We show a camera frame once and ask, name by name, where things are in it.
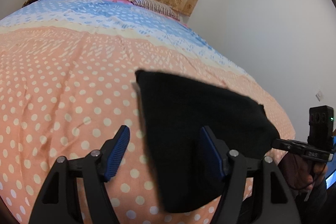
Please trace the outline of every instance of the white polka dot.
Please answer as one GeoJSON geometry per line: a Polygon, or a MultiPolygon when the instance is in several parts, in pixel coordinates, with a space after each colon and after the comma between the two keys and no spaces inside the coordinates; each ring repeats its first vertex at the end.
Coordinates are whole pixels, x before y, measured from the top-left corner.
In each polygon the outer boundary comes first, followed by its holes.
{"type": "Polygon", "coordinates": [[[45,144],[46,142],[47,142],[47,137],[42,135],[42,136],[40,137],[40,143],[41,143],[41,144],[45,144]]]}
{"type": "Polygon", "coordinates": [[[70,116],[70,114],[69,113],[66,113],[65,115],[64,115],[64,119],[67,121],[67,122],[71,122],[71,116],[70,116]]]}
{"type": "Polygon", "coordinates": [[[128,127],[131,127],[133,122],[130,119],[124,120],[124,124],[127,125],[128,127]]]}
{"type": "Polygon", "coordinates": [[[70,153],[70,159],[71,160],[75,160],[75,159],[78,159],[79,156],[76,154],[76,153],[70,153]]]}
{"type": "Polygon", "coordinates": [[[171,215],[165,216],[165,222],[170,222],[173,219],[171,215]]]}
{"type": "Polygon", "coordinates": [[[133,152],[135,150],[135,145],[134,143],[129,143],[127,146],[127,150],[130,152],[133,152]]]}
{"type": "Polygon", "coordinates": [[[74,135],[75,137],[77,137],[79,135],[79,128],[75,127],[72,129],[72,135],[74,135]]]}
{"type": "Polygon", "coordinates": [[[26,214],[26,210],[24,209],[24,207],[21,205],[20,206],[20,211],[21,211],[21,213],[23,213],[24,215],[26,214]]]}
{"type": "Polygon", "coordinates": [[[86,124],[86,125],[90,124],[91,123],[91,118],[90,117],[85,117],[83,119],[83,123],[86,124]]]}
{"type": "Polygon", "coordinates": [[[68,138],[67,137],[63,136],[60,141],[61,141],[61,144],[63,146],[67,146],[68,145],[68,138]]]}
{"type": "Polygon", "coordinates": [[[139,139],[142,139],[144,137],[144,134],[141,130],[138,130],[135,135],[139,138],[139,139]]]}
{"type": "Polygon", "coordinates": [[[34,147],[33,152],[32,152],[32,155],[33,155],[34,157],[37,155],[37,148],[36,148],[36,147],[34,147]]]}
{"type": "Polygon", "coordinates": [[[135,213],[135,211],[132,211],[132,210],[129,210],[126,212],[126,216],[129,218],[129,219],[134,219],[137,217],[137,214],[135,213]]]}
{"type": "Polygon", "coordinates": [[[61,124],[59,122],[54,123],[54,130],[59,130],[61,127],[61,124]]]}
{"type": "Polygon", "coordinates": [[[88,141],[84,141],[81,143],[81,147],[83,150],[88,150],[90,148],[90,143],[88,141]]]}
{"type": "Polygon", "coordinates": [[[31,186],[27,185],[26,186],[26,191],[29,195],[34,195],[34,190],[32,189],[31,186]]]}
{"type": "Polygon", "coordinates": [[[142,164],[146,164],[147,163],[147,157],[145,155],[141,155],[139,157],[139,161],[142,163],[142,164]]]}
{"type": "Polygon", "coordinates": [[[36,184],[41,184],[41,178],[40,178],[40,176],[38,174],[34,175],[34,182],[36,184]]]}
{"type": "Polygon", "coordinates": [[[137,196],[136,198],[135,198],[135,202],[137,203],[137,204],[139,204],[139,205],[143,205],[144,203],[145,203],[145,199],[144,199],[144,197],[143,196],[137,196]]]}
{"type": "Polygon", "coordinates": [[[95,128],[92,130],[92,135],[96,138],[100,137],[100,130],[98,128],[95,128]]]}
{"type": "Polygon", "coordinates": [[[120,190],[123,192],[123,193],[128,193],[130,191],[130,186],[126,183],[123,183],[121,186],[120,186],[120,190]]]}
{"type": "Polygon", "coordinates": [[[49,151],[49,156],[54,158],[57,155],[57,150],[55,148],[51,148],[49,151]]]}
{"type": "Polygon", "coordinates": [[[11,189],[10,194],[12,195],[13,198],[16,198],[16,193],[13,189],[11,189]]]}
{"type": "Polygon", "coordinates": [[[83,108],[81,106],[76,107],[76,113],[80,114],[83,112],[83,108]]]}
{"type": "Polygon", "coordinates": [[[132,169],[132,170],[130,171],[130,175],[131,175],[132,178],[136,179],[136,178],[139,177],[140,172],[139,172],[137,169],[132,169]]]}
{"type": "Polygon", "coordinates": [[[32,164],[31,164],[30,160],[24,160],[24,165],[27,169],[29,169],[32,164]]]}
{"type": "Polygon", "coordinates": [[[101,108],[100,107],[95,107],[93,111],[94,111],[95,114],[101,114],[101,108]]]}
{"type": "Polygon", "coordinates": [[[21,183],[21,181],[19,181],[19,180],[16,181],[16,187],[17,187],[19,190],[22,189],[22,183],[21,183]]]}
{"type": "Polygon", "coordinates": [[[32,140],[33,140],[33,136],[30,135],[30,134],[28,134],[27,137],[26,137],[26,141],[27,141],[27,143],[31,143],[32,140]]]}
{"type": "Polygon", "coordinates": [[[151,181],[146,181],[145,184],[144,184],[144,187],[146,190],[152,190],[154,185],[153,185],[153,182],[151,181]]]}
{"type": "Polygon", "coordinates": [[[120,115],[121,114],[121,110],[119,108],[115,108],[113,110],[113,112],[114,112],[115,115],[120,115]]]}
{"type": "Polygon", "coordinates": [[[22,222],[22,218],[19,214],[16,214],[16,219],[19,220],[20,222],[22,222]]]}
{"type": "Polygon", "coordinates": [[[118,207],[120,205],[120,201],[117,198],[110,199],[112,207],[118,207]]]}
{"type": "Polygon", "coordinates": [[[50,114],[47,114],[44,116],[44,119],[47,121],[47,122],[50,122],[51,121],[51,116],[50,114]]]}
{"type": "Polygon", "coordinates": [[[12,202],[11,202],[11,200],[10,200],[9,198],[6,198],[6,201],[7,201],[7,204],[8,204],[9,206],[12,206],[12,202]]]}
{"type": "Polygon", "coordinates": [[[48,170],[48,164],[45,161],[41,162],[40,166],[44,172],[48,170]]]}
{"type": "Polygon", "coordinates": [[[150,207],[149,212],[150,212],[152,215],[156,215],[156,214],[159,212],[159,209],[158,209],[158,207],[156,207],[156,206],[152,206],[152,207],[150,207]]]}

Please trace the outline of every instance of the small camera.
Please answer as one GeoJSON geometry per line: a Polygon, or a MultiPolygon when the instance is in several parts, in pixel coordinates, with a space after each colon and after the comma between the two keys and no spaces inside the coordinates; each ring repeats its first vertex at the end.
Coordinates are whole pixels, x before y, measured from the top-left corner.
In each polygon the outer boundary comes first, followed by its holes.
{"type": "Polygon", "coordinates": [[[325,151],[333,150],[334,109],[318,106],[309,109],[308,144],[325,151]]]}
{"type": "Polygon", "coordinates": [[[333,150],[334,109],[330,106],[310,108],[309,125],[307,143],[275,139],[272,142],[272,147],[300,155],[307,160],[324,163],[332,161],[335,153],[333,150]]]}

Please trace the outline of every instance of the pink polka dot bedspread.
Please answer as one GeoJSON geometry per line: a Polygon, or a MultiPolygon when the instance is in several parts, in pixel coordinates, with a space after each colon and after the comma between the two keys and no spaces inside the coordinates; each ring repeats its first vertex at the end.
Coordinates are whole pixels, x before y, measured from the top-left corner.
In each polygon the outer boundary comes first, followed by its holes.
{"type": "MultiPolygon", "coordinates": [[[[189,28],[109,0],[40,0],[0,21],[0,195],[27,224],[60,155],[84,157],[122,124],[131,137],[106,189],[122,224],[209,223],[219,199],[193,212],[166,213],[144,155],[134,72],[185,75],[250,96],[282,138],[294,129],[281,106],[243,69],[189,28]]],[[[268,152],[278,163],[284,152],[268,152]]],[[[84,223],[92,223],[83,182],[84,223]]],[[[252,189],[247,179],[244,197],[252,189]]]]}

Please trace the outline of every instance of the person's hand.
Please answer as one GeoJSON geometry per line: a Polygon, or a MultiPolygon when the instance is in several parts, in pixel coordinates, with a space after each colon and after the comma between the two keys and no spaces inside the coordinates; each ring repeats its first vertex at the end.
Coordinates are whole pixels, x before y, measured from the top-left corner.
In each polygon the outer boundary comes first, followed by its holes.
{"type": "Polygon", "coordinates": [[[325,164],[315,162],[313,171],[318,177],[313,182],[314,178],[310,175],[312,164],[311,161],[307,161],[298,155],[287,153],[281,160],[279,167],[291,188],[309,191],[322,182],[328,170],[325,164]]]}
{"type": "Polygon", "coordinates": [[[297,168],[292,186],[296,189],[301,189],[302,191],[309,191],[312,190],[314,186],[320,185],[328,170],[326,164],[307,161],[298,155],[293,156],[295,157],[294,161],[297,164],[297,168]],[[314,174],[318,175],[317,178],[314,178],[312,175],[310,175],[312,165],[314,174]]]}

